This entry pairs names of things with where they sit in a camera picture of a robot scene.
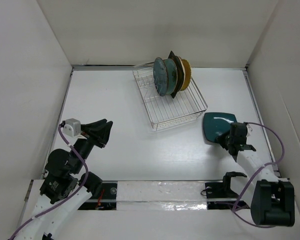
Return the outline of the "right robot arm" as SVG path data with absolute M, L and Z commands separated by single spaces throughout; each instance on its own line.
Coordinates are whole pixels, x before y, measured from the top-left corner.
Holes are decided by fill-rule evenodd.
M 249 206 L 251 218 L 258 227 L 292 227 L 295 224 L 294 186 L 280 180 L 269 169 L 273 162 L 263 163 L 256 148 L 247 144 L 247 138 L 248 125 L 239 122 L 231 123 L 229 131 L 216 138 L 244 170 L 244 173 L 232 173 L 230 179 L 221 184 L 222 193 L 227 197 L 237 193 L 237 200 Z

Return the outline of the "round woven bamboo plate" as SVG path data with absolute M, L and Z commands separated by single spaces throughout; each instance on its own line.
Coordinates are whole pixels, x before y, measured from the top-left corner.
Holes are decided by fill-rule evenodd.
M 183 85 L 182 85 L 180 90 L 184 91 L 184 90 L 187 89 L 187 87 L 190 84 L 191 77 L 192 77 L 192 69 L 191 69 L 191 65 L 190 65 L 188 60 L 182 58 L 181 61 L 182 61 L 182 64 L 184 66 L 185 79 L 184 79 Z

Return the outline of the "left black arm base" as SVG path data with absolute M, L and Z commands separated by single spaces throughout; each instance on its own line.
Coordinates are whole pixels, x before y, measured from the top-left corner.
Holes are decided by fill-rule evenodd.
M 117 209 L 118 182 L 106 181 L 102 183 L 101 191 L 98 195 L 92 196 L 84 202 L 78 209 L 81 211 L 111 211 Z

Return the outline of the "round dark teal plate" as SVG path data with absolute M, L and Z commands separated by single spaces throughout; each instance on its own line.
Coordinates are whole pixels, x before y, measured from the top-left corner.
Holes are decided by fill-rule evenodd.
M 168 90 L 168 72 L 161 57 L 157 57 L 153 63 L 153 79 L 157 93 L 163 97 Z

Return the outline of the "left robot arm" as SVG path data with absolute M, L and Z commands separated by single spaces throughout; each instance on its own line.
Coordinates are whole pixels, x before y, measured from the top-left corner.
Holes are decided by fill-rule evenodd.
M 86 160 L 94 147 L 104 148 L 112 121 L 101 119 L 81 124 L 77 119 L 62 121 L 57 131 L 69 151 L 53 150 L 45 165 L 47 176 L 40 189 L 31 218 L 21 224 L 12 240 L 54 240 L 70 217 L 90 198 L 102 199 L 103 181 L 88 169 Z

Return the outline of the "beige bird painted plate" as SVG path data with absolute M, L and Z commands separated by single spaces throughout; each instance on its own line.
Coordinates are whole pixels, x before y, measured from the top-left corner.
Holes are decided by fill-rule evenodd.
M 185 70 L 185 67 L 184 67 L 184 63 L 183 63 L 183 60 L 180 56 L 178 56 L 179 60 L 180 60 L 180 63 L 181 63 L 181 67 L 182 67 L 182 72 L 183 72 L 183 80 L 182 80 L 182 85 L 181 85 L 181 88 L 179 91 L 184 91 L 184 86 L 185 86 L 185 82 L 186 82 L 186 70 Z

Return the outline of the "light green flower plate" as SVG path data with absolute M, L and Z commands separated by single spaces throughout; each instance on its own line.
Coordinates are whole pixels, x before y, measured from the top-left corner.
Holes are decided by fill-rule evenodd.
M 168 74 L 167 92 L 166 95 L 170 95 L 174 92 L 178 81 L 178 70 L 175 62 L 171 58 L 164 60 L 164 64 Z

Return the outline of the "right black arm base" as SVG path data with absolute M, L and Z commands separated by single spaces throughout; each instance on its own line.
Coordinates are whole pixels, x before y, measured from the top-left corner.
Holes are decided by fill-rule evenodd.
M 238 194 L 230 189 L 225 190 L 222 182 L 206 182 L 200 194 L 206 198 L 208 210 L 232 209 Z

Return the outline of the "square dark teal plate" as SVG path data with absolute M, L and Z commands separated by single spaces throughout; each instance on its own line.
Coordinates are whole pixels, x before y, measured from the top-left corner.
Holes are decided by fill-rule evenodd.
M 216 138 L 227 133 L 237 118 L 233 113 L 207 112 L 202 119 L 203 136 L 206 142 L 217 143 Z

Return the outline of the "square brown yellow plate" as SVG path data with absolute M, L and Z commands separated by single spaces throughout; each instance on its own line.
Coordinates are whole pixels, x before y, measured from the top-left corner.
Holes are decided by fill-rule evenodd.
M 172 59 L 177 67 L 177 84 L 176 87 L 173 91 L 171 95 L 171 97 L 174 99 L 177 95 L 177 93 L 180 91 L 180 88 L 182 86 L 183 83 L 183 70 L 182 70 L 182 66 L 181 66 L 181 62 L 180 59 L 178 58 L 177 55 L 174 54 L 174 52 L 171 50 L 168 56 L 169 59 Z

